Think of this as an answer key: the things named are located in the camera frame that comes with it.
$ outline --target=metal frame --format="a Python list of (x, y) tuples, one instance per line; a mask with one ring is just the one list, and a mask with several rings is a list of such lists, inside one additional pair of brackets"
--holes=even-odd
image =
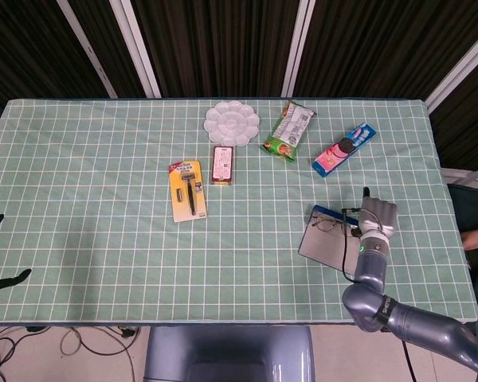
[(101, 82), (106, 88), (108, 95), (110, 96), (110, 98), (119, 98), (117, 96), (115, 89), (113, 88), (112, 83), (108, 79), (106, 72), (101, 66), (101, 63), (99, 62), (99, 59), (97, 58), (97, 55), (94, 53), (94, 49), (90, 45), (90, 42), (88, 41), (88, 38), (85, 35), (85, 32), (81, 28), (80, 22), (78, 21), (78, 19), (76, 18), (76, 15), (72, 11), (72, 8), (69, 5), (68, 0), (57, 0), (57, 4), (60, 7), (65, 18), (67, 19), (69, 25), (71, 26), (72, 31), (74, 32), (74, 34), (76, 34), (76, 37), (78, 38), (78, 41), (80, 42), (83, 50), (85, 51), (85, 53), (87, 53), (88, 59), (90, 60), (90, 62), (92, 62), (92, 66), (96, 70), (97, 75), (99, 76), (99, 78), (101, 79)]
[(478, 41), (456, 63), (455, 67), (446, 75), (425, 101), (431, 114), (449, 96), (451, 92), (468, 76), (478, 65)]
[(287, 68), (285, 69), (284, 84), (281, 89), (282, 97), (292, 97), (296, 85), (297, 72), (300, 69), (301, 56), (303, 55), (304, 43), (310, 26), (311, 15), (315, 0), (300, 0), (297, 10), (296, 24), (292, 34), (290, 53), (288, 54)]
[(109, 0), (147, 98), (161, 98), (158, 81), (130, 0)]
[(457, 179), (456, 181), (453, 182), (454, 185), (468, 185), (472, 181), (475, 181), (478, 179), (478, 170), (477, 171), (471, 171), (468, 175), (461, 179)]

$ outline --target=person's hand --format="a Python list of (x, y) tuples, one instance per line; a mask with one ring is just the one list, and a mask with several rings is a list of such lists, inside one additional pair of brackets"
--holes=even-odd
[(478, 229), (475, 229), (474, 231), (462, 232), (460, 237), (462, 238), (464, 250), (472, 251), (473, 249), (478, 248)]

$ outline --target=eyeglasses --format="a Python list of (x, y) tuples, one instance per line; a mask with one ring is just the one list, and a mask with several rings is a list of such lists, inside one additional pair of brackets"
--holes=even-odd
[[(310, 224), (312, 227), (319, 229), (322, 232), (331, 232), (339, 228), (339, 232), (343, 235), (343, 221), (335, 219), (334, 217), (317, 213), (311, 217), (313, 220)], [(351, 226), (347, 225), (347, 236), (351, 235)]]

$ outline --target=black curtain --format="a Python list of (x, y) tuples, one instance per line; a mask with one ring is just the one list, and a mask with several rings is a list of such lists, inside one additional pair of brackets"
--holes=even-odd
[(133, 3), (163, 96), (280, 96), (299, 0)]
[(108, 98), (55, 1), (0, 1), (0, 115), (15, 98)]
[(478, 170), (478, 66), (430, 119), (441, 166)]
[(295, 96), (425, 99), (478, 39), (478, 0), (317, 0)]
[(144, 98), (142, 83), (109, 1), (69, 0), (81, 28), (120, 98)]

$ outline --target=small red box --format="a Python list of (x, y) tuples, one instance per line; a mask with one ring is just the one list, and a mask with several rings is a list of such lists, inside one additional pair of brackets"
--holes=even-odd
[(214, 147), (213, 172), (211, 181), (215, 185), (232, 184), (233, 148), (226, 146)]

